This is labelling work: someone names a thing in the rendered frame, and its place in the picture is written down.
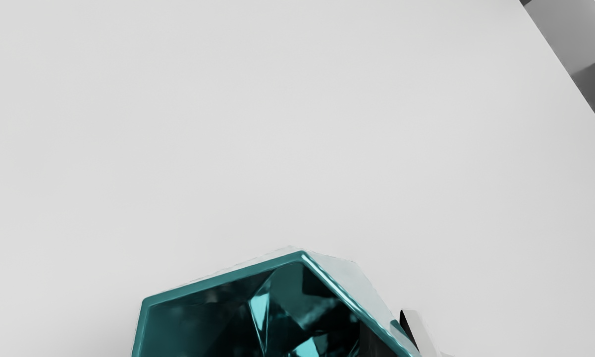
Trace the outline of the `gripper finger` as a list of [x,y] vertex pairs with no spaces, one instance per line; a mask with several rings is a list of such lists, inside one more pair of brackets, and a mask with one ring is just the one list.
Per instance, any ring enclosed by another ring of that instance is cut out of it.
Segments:
[[438,348],[436,340],[417,310],[402,309],[399,323],[422,357],[454,357]]

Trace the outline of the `teal faceted mug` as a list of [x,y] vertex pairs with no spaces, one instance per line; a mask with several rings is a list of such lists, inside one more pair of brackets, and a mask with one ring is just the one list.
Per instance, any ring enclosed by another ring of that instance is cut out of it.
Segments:
[[361,268],[292,246],[145,298],[131,357],[422,357]]

